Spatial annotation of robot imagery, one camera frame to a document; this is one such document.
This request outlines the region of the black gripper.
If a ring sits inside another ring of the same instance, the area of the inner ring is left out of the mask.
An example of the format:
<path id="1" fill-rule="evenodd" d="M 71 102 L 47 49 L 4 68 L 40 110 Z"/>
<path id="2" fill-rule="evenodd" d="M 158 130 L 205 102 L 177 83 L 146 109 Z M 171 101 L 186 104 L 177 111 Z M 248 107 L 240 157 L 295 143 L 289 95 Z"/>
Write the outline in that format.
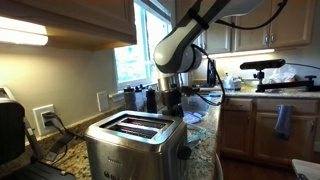
<path id="1" fill-rule="evenodd" d="M 158 79 L 158 88 L 165 109 L 163 115 L 182 117 L 181 92 L 179 75 L 161 76 Z"/>

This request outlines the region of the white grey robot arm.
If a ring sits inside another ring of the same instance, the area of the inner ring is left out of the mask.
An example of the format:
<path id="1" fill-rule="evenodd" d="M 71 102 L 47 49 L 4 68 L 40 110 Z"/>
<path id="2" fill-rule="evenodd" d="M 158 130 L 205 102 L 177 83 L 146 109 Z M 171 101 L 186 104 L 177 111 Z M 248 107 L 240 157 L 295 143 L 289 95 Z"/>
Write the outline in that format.
<path id="1" fill-rule="evenodd" d="M 161 93 L 163 115 L 182 117 L 179 73 L 195 70 L 201 63 L 201 51 L 192 43 L 211 23 L 228 16 L 246 15 L 264 0 L 197 0 L 173 30 L 154 50 L 158 69 L 158 86 Z"/>

